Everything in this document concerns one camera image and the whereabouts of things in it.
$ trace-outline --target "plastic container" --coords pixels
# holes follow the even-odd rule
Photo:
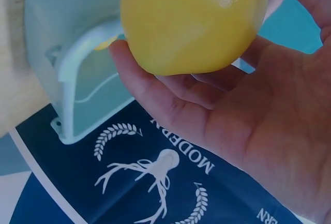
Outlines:
[[[100,43],[123,32],[119,0],[25,0],[27,59],[73,144],[133,101]]]

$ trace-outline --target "teal surface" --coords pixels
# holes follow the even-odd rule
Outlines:
[[[0,139],[0,176],[29,171],[9,134]]]
[[[259,35],[309,54],[322,46],[319,27],[297,0],[284,0],[279,9],[265,21]],[[240,67],[246,72],[253,71],[244,61],[240,62]]]

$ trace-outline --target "white stripe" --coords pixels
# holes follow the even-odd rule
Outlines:
[[[26,145],[24,144],[21,136],[16,129],[9,132],[18,150],[21,152],[26,163],[30,166],[32,172],[45,188],[47,193],[53,198],[56,204],[62,209],[62,211],[77,224],[87,224],[83,217],[76,212],[76,210],[68,203],[68,201],[62,196],[57,188],[52,184],[50,179],[46,176],[42,168],[39,166],[37,161],[34,159]]]
[[[0,223],[10,223],[31,171],[0,176]]]

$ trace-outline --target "palm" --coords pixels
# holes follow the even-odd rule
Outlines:
[[[331,223],[331,0],[299,0],[321,28],[313,55],[257,37],[234,66],[154,77],[125,41],[110,47],[119,75],[162,126],[243,169],[285,206]]]
[[[269,47],[255,73],[214,108],[206,140],[284,205],[318,219],[313,206],[331,205],[331,48],[314,56],[278,49]]]

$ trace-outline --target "navy blue cloth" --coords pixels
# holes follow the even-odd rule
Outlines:
[[[37,178],[31,174],[15,207],[10,224],[39,223],[73,224]]]
[[[87,223],[299,224],[246,173],[160,127],[136,102],[64,145],[51,105],[17,127]]]

